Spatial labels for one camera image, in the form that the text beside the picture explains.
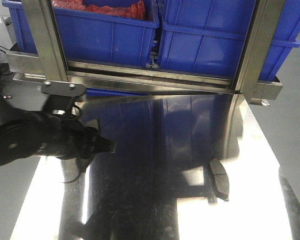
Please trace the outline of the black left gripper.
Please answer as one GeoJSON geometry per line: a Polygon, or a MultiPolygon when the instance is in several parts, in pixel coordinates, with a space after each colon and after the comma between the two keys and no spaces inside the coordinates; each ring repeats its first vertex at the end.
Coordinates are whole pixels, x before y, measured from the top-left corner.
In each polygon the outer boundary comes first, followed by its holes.
{"type": "Polygon", "coordinates": [[[62,160],[100,153],[115,153],[116,142],[101,135],[101,122],[85,124],[63,120],[40,111],[14,109],[0,113],[0,165],[31,156],[54,156],[62,160]]]}

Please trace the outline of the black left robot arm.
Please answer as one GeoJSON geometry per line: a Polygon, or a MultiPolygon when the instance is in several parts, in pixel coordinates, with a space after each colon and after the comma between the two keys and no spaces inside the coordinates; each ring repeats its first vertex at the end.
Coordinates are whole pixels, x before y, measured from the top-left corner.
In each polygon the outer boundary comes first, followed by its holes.
{"type": "Polygon", "coordinates": [[[116,144],[79,120],[14,108],[0,98],[0,166],[31,156],[89,159],[116,144]]]}

